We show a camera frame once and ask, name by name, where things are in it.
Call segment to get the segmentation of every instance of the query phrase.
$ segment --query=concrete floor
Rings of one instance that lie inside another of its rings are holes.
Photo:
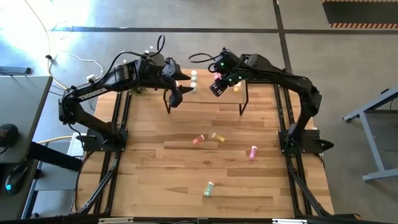
[[[272,0],[29,2],[48,29],[62,21],[69,21],[63,26],[73,23],[74,26],[98,27],[277,28]],[[286,29],[329,29],[321,1],[279,0],[279,5]],[[3,19],[11,14],[20,19]],[[34,75],[46,75],[47,38],[24,2],[0,2],[0,27],[1,64],[30,66]],[[118,52],[147,50],[156,45],[158,35],[72,32],[60,40],[65,33],[52,33],[52,55],[57,55],[52,73],[66,86],[85,82],[89,74],[99,75],[95,64],[69,57],[60,49],[95,59],[106,70]],[[222,47],[236,54],[259,53],[275,66],[284,66],[278,34],[165,35],[163,53],[184,68],[204,68],[206,65],[189,64],[187,57],[197,52],[217,54]],[[341,117],[374,99],[386,88],[397,85],[397,36],[289,34],[286,39],[294,73],[309,77],[323,95],[315,124],[322,138],[335,143],[324,157],[335,212],[358,213],[365,220],[396,223],[398,178],[368,184],[362,181],[361,175],[376,171],[376,165],[360,122],[345,124]],[[134,58],[125,56],[118,62],[123,59]],[[35,141],[71,135],[69,128],[58,121],[57,99],[58,96],[49,94]],[[398,105],[393,103],[392,107],[398,108]],[[87,103],[85,109],[92,112]],[[387,166],[396,167],[398,153],[389,152],[387,156],[390,158]],[[41,192],[34,212],[43,217],[66,214],[71,196],[71,192]]]

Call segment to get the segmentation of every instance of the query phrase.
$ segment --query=gray metal frame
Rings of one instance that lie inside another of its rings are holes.
[[[368,104],[362,106],[359,109],[354,110],[350,114],[343,117],[343,120],[346,121],[347,123],[349,123],[351,120],[355,118],[361,119],[363,129],[365,131],[366,137],[368,139],[369,145],[372,150],[374,160],[377,165],[377,169],[379,170],[377,172],[373,172],[368,175],[362,175],[362,178],[365,182],[369,180],[398,176],[398,169],[385,170],[379,152],[377,150],[376,142],[374,140],[374,135],[372,134],[368,120],[366,119],[367,111],[375,110],[397,97],[398,97],[398,86],[395,86],[394,88],[391,88],[390,90],[387,90],[383,94],[381,94],[378,99],[369,102]]]

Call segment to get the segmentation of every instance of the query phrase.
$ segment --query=computer mouse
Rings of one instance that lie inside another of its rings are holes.
[[[7,194],[14,195],[21,190],[28,168],[26,162],[18,164],[13,168],[6,179],[5,188]]]

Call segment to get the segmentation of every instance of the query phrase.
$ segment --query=yellow object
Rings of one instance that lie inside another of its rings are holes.
[[[239,82],[234,86],[234,92],[237,93],[239,91],[239,89],[241,88],[242,83]]]
[[[217,139],[217,140],[219,140],[219,141],[221,141],[221,142],[225,141],[225,138],[223,136],[220,136],[219,134],[216,134],[216,133],[213,133],[212,137]]]
[[[39,141],[37,143],[38,144],[43,144],[43,143],[46,143],[46,142],[52,142],[52,141],[57,141],[57,140],[60,140],[60,139],[66,139],[66,138],[72,138],[72,136],[61,136],[61,137],[57,137],[57,138],[53,138],[53,139],[49,139],[49,140]]]

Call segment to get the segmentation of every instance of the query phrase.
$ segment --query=pink bottle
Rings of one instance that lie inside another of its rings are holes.
[[[251,152],[250,152],[250,159],[254,159],[254,156],[256,156],[256,152],[257,152],[257,147],[256,146],[252,146],[251,147]]]
[[[195,138],[194,140],[192,140],[193,144],[198,144],[200,141],[205,140],[205,137],[201,134],[199,137]]]

